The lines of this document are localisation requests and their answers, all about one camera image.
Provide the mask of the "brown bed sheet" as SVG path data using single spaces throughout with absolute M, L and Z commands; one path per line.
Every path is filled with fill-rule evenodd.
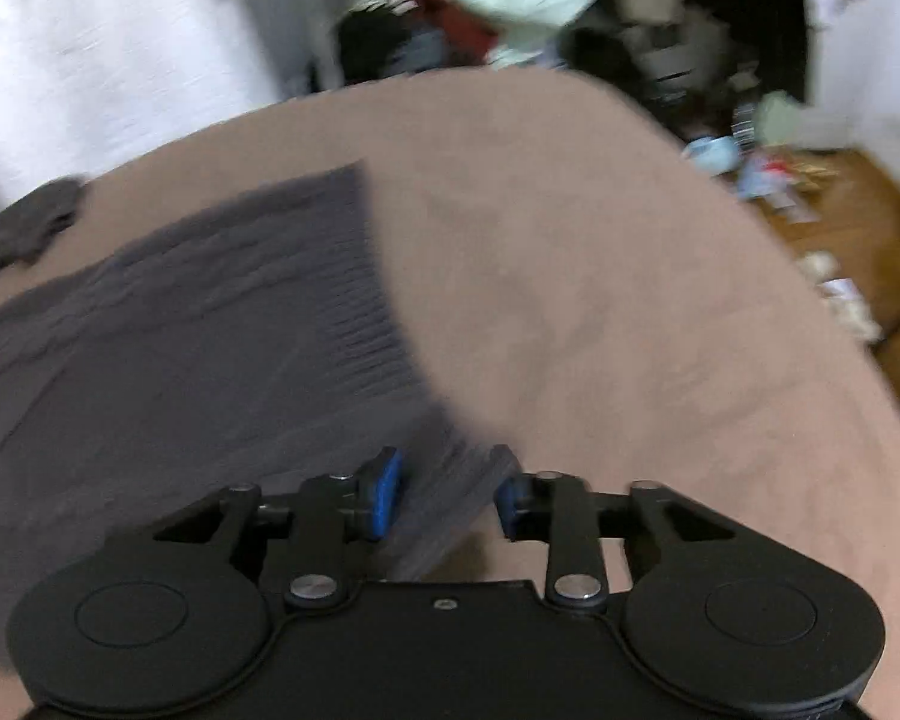
M 430 380 L 533 468 L 656 479 L 860 582 L 900 718 L 900 411 L 784 246 L 667 132 L 572 73 L 447 70 L 292 99 L 131 161 L 0 305 L 172 221 L 362 163 Z

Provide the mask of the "red garment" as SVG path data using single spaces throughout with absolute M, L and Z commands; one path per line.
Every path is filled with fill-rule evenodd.
M 416 13 L 447 43 L 453 64 L 486 65 L 499 33 L 453 0 L 414 0 Z

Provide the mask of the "dark grey knit sweater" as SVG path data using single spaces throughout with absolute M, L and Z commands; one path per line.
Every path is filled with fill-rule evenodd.
M 25 590 L 231 484 L 270 493 L 386 447 L 391 580 L 427 574 L 517 468 L 468 436 L 391 315 L 359 166 L 188 216 L 0 307 L 0 665 Z

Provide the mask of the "white curtain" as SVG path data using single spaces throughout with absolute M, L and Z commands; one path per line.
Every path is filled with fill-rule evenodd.
M 346 0 L 0 0 L 0 210 L 299 96 Z

